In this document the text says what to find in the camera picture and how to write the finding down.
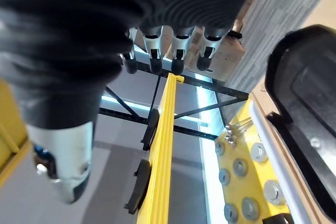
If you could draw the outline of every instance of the black metal frame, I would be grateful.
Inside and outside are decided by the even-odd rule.
[[[138,70],[153,74],[150,70],[150,66],[148,64],[145,64],[145,63],[142,63],[142,62],[138,62]],[[155,101],[155,98],[156,98],[156,93],[157,93],[157,90],[158,90],[158,87],[159,87],[159,84],[160,84],[161,77],[167,78],[169,73],[171,73],[171,72],[166,70],[166,69],[162,69],[161,73],[157,74],[158,80],[156,82],[156,86],[155,86],[154,95],[153,95],[152,104],[151,104],[151,108],[150,108],[148,118],[143,118],[143,117],[139,116],[120,97],[118,97],[117,94],[115,94],[109,87],[106,87],[106,91],[111,96],[113,96],[127,111],[129,111],[130,114],[115,111],[115,110],[109,110],[109,109],[105,109],[105,108],[99,108],[99,114],[106,115],[106,116],[111,116],[113,118],[120,118],[120,119],[123,119],[123,120],[135,122],[135,123],[141,123],[141,124],[148,125],[149,118],[150,118],[151,112],[153,110],[154,101]],[[187,111],[187,112],[176,115],[175,119],[181,118],[181,117],[187,116],[187,115],[196,114],[196,113],[206,111],[206,110],[221,108],[223,106],[227,106],[227,105],[234,104],[234,103],[241,102],[241,101],[246,101],[248,99],[248,93],[245,93],[245,92],[242,92],[242,91],[239,91],[239,90],[235,90],[235,89],[231,89],[231,88],[227,88],[227,87],[223,87],[223,86],[219,86],[217,84],[216,80],[213,80],[213,83],[211,83],[211,82],[207,82],[207,81],[198,80],[198,79],[195,79],[195,78],[192,78],[192,77],[189,77],[189,76],[183,76],[183,77],[184,77],[184,82],[183,83],[214,91],[215,94],[216,94],[217,101],[218,101],[218,94],[217,93],[226,94],[226,95],[229,95],[231,97],[235,97],[235,99],[225,101],[225,102],[220,102],[220,103],[213,104],[213,105],[210,105],[210,106],[206,106],[204,108],[199,108],[199,109]],[[223,113],[222,113],[221,109],[219,111],[221,113],[223,124],[225,125],[226,122],[225,122],[225,118],[223,116]],[[192,129],[177,126],[177,125],[174,125],[174,131],[179,132],[179,133],[183,133],[183,134],[187,134],[187,135],[191,135],[191,136],[198,136],[198,137],[202,137],[202,138],[207,138],[207,139],[210,139],[210,140],[215,140],[218,137],[216,135],[204,133],[204,132],[201,132],[201,131],[192,130]]]

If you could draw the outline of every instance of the yellow rail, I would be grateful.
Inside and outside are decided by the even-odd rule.
[[[0,80],[0,188],[30,149],[25,124],[8,85]]]
[[[137,224],[168,223],[176,83],[183,81],[181,76],[168,75],[159,105],[160,119],[149,155],[151,178]]]

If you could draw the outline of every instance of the gray floor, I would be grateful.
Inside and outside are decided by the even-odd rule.
[[[265,74],[267,58],[277,42],[289,31],[299,29],[319,0],[254,0],[244,20],[241,43],[246,53],[225,83],[227,87],[250,92]],[[242,103],[223,109],[230,120]]]

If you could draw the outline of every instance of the black clamp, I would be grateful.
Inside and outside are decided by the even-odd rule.
[[[290,214],[278,214],[266,219],[263,219],[262,224],[294,224]]]
[[[151,171],[152,168],[149,161],[142,159],[138,169],[134,173],[137,180],[135,182],[131,198],[124,206],[125,209],[128,209],[129,214],[135,214],[136,210],[141,207],[147,193]]]
[[[142,149],[144,151],[148,151],[151,148],[151,145],[153,142],[152,140],[154,138],[154,135],[156,133],[156,128],[158,126],[157,124],[159,123],[159,118],[160,118],[159,111],[157,109],[152,109],[149,115],[148,125],[145,131],[145,135],[143,136],[143,139],[140,141],[141,143],[143,143]]]

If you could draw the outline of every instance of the screw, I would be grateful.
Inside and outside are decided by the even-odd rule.
[[[222,142],[217,142],[215,144],[215,152],[219,156],[223,155],[223,153],[224,153],[224,144]]]
[[[268,160],[265,148],[262,143],[254,143],[251,147],[251,157],[254,161],[264,163]]]
[[[235,205],[225,204],[224,206],[224,216],[229,223],[236,223],[238,219],[238,211]]]
[[[260,215],[258,202],[252,198],[245,197],[242,202],[242,212],[246,219],[257,220]]]
[[[233,171],[238,177],[244,177],[247,173],[247,163],[242,158],[233,161]]]
[[[230,144],[232,147],[236,146],[236,141],[229,135],[224,136],[226,142]]]
[[[265,182],[264,197],[268,202],[276,206],[283,205],[286,202],[278,181],[274,179]]]
[[[313,137],[310,140],[310,145],[315,149],[319,149],[321,147],[321,141],[317,137]]]
[[[222,185],[226,186],[230,182],[230,172],[228,169],[220,169],[219,170],[219,181]]]

